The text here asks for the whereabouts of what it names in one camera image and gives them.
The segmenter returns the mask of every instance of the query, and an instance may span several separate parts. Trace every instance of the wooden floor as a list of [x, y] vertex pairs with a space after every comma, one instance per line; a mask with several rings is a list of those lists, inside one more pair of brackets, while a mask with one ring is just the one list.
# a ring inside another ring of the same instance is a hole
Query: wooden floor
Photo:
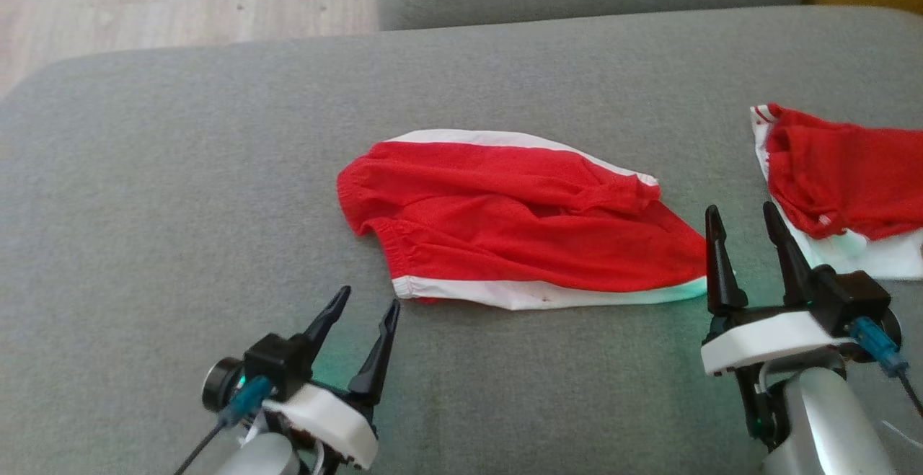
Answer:
[[377, 25], [375, 0], [0, 0], [0, 97], [68, 57], [362, 34]]

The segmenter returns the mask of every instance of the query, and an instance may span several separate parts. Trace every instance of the blue cable connector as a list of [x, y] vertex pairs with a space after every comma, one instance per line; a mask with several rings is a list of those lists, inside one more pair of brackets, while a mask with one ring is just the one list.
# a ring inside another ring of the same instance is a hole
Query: blue cable connector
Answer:
[[273, 393], [273, 385], [264, 376], [254, 377], [234, 394], [227, 406], [218, 412], [218, 426], [221, 428], [234, 428], [250, 412], [258, 409]]
[[897, 352], [897, 344], [871, 318], [856, 318], [849, 327], [849, 334], [878, 361], [881, 370], [884, 370], [889, 378], [896, 378], [906, 372], [909, 364], [901, 353]]

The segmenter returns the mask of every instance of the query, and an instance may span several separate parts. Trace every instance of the white stripe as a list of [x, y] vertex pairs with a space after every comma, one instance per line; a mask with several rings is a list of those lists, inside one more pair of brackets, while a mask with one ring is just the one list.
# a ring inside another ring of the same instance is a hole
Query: white stripe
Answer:
[[565, 146], [564, 143], [552, 142], [539, 136], [532, 136], [526, 133], [512, 133], [508, 130], [464, 130], [464, 129], [425, 129], [415, 130], [411, 133], [403, 134], [388, 140], [388, 142], [410, 142], [410, 143], [468, 143], [472, 146], [487, 147], [522, 147], [525, 149], [550, 149], [552, 151], [568, 151], [583, 156], [603, 169], [611, 170], [620, 176], [637, 176], [638, 179], [647, 185], [656, 185], [657, 179], [634, 170], [616, 167], [609, 162], [597, 159], [574, 149], [571, 146]]
[[458, 298], [508, 310], [659, 304], [705, 294], [705, 277], [667, 288], [630, 293], [561, 288], [540, 280], [445, 280], [406, 275], [392, 279], [399, 298]]
[[[766, 150], [766, 140], [772, 125], [767, 124], [766, 120], [762, 120], [756, 114], [758, 108], [761, 113], [768, 113], [769, 108], [766, 106], [751, 107], [756, 157], [759, 160], [762, 176], [769, 181], [769, 151]], [[788, 231], [792, 232], [798, 248], [801, 248], [802, 254], [805, 255], [811, 267], [831, 265], [838, 272], [864, 270], [871, 277], [883, 279], [917, 280], [923, 278], [923, 254], [921, 254], [923, 228], [889, 236], [880, 241], [870, 241], [866, 236], [853, 231], [847, 231], [841, 236], [828, 236], [827, 239], [812, 239], [788, 220], [775, 198], [772, 198], [772, 202], [779, 208], [782, 221], [788, 226]]]

